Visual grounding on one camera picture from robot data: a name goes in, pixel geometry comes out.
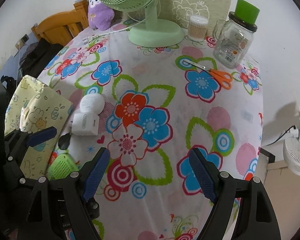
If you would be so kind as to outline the black clothing pile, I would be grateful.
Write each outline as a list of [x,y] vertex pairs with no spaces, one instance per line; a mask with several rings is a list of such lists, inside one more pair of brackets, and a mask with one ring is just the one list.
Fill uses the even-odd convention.
[[25,75],[37,78],[51,60],[63,49],[61,44],[51,44],[46,39],[41,38],[27,49],[21,58],[21,66],[18,69],[18,82]]

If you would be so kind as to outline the cotton swab container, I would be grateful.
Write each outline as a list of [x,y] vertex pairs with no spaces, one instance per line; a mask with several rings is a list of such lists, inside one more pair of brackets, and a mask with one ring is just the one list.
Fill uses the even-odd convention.
[[191,15],[187,29],[188,38],[196,42],[204,41],[208,23],[209,20],[204,16]]

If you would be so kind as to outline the green desk fan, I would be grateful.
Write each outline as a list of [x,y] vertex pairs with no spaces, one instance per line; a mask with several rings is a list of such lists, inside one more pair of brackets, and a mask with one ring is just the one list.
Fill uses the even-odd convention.
[[159,0],[100,0],[111,9],[121,12],[145,11],[145,18],[131,27],[128,38],[137,46],[147,48],[169,47],[184,39],[181,27],[169,20],[158,19]]

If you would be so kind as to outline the black car key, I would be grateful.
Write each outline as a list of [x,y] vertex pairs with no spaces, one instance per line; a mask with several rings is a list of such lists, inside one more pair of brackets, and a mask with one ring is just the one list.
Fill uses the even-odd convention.
[[58,147],[60,150],[67,150],[70,145],[71,133],[62,135],[58,140]]

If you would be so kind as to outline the white round earbud case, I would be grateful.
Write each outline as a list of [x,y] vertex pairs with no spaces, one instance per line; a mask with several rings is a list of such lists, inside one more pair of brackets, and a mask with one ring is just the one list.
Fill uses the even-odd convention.
[[95,113],[100,114],[105,106],[105,99],[101,94],[98,93],[91,93],[85,95],[80,103],[79,109],[83,113]]

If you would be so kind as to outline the floral tablecloth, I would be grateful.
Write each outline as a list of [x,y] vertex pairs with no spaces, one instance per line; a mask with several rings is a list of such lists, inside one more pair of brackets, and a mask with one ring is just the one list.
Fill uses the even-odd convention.
[[[260,68],[246,56],[235,69],[213,57],[215,40],[185,38],[146,48],[128,39],[129,22],[105,34],[85,29],[41,72],[40,81],[74,105],[105,99],[97,136],[76,136],[66,150],[82,166],[101,147],[109,166],[96,191],[102,239],[195,239],[212,203],[189,163],[198,148],[221,171],[251,179],[262,140]],[[185,59],[229,73],[224,89]]]

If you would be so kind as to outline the orange handled scissors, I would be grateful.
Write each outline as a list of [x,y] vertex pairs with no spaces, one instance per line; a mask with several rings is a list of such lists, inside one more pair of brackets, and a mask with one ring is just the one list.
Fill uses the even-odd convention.
[[233,78],[229,73],[213,69],[211,67],[203,66],[188,59],[185,59],[184,62],[208,72],[220,84],[222,88],[227,90],[230,90],[232,88],[231,82],[233,81]]

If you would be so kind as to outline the green panda speaker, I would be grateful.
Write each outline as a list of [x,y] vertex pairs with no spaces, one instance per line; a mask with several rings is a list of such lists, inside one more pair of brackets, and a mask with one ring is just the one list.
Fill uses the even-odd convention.
[[60,154],[47,169],[47,178],[57,180],[66,178],[71,172],[78,171],[78,167],[71,155]]

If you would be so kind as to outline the purple plush bunny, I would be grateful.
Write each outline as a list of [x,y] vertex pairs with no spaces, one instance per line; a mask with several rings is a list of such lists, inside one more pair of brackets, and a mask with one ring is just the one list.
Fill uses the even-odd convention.
[[100,0],[89,0],[88,23],[91,29],[101,31],[109,29],[114,17],[114,10],[107,7]]

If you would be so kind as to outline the white charger adapter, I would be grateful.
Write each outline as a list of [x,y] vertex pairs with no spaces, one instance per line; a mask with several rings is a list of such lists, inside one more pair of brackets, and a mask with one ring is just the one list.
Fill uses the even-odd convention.
[[95,113],[76,113],[72,121],[72,134],[78,136],[97,136],[99,116]]

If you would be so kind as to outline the black backpack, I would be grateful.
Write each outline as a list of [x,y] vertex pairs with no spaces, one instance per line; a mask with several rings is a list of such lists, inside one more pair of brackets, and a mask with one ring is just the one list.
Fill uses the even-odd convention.
[[17,82],[16,80],[11,76],[2,76],[0,78],[0,81],[3,85],[5,85],[6,93],[11,99],[13,97],[13,94],[17,88]]

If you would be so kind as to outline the yellow fabric storage box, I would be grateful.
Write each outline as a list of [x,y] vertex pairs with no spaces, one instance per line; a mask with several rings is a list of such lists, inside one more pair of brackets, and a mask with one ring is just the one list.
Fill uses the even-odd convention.
[[54,138],[27,149],[21,162],[26,178],[38,179],[45,174],[50,155],[72,112],[72,102],[38,79],[26,75],[20,81],[5,115],[5,134],[15,129],[39,132],[53,126]]

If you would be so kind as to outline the glass mug jar green lid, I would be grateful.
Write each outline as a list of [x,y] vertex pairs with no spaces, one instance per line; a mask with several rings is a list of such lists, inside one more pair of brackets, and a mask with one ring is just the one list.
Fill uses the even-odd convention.
[[212,31],[216,41],[214,57],[229,69],[238,67],[254,40],[260,10],[245,0],[237,0],[228,20],[218,20]]

